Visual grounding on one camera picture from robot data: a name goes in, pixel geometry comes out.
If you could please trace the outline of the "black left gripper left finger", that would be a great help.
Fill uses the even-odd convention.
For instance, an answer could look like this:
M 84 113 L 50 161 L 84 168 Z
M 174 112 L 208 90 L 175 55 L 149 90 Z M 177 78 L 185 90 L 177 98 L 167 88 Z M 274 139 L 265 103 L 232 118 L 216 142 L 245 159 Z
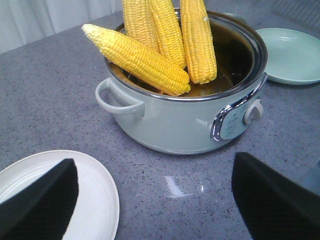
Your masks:
M 72 158 L 0 204 L 2 240 L 61 240 L 79 195 L 78 171 Z

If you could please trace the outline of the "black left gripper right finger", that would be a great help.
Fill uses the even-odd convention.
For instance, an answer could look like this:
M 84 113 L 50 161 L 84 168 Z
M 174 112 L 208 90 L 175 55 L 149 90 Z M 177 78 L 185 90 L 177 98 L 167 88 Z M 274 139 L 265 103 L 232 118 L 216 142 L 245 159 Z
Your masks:
M 231 189 L 252 239 L 320 238 L 320 196 L 247 152 L 235 155 Z

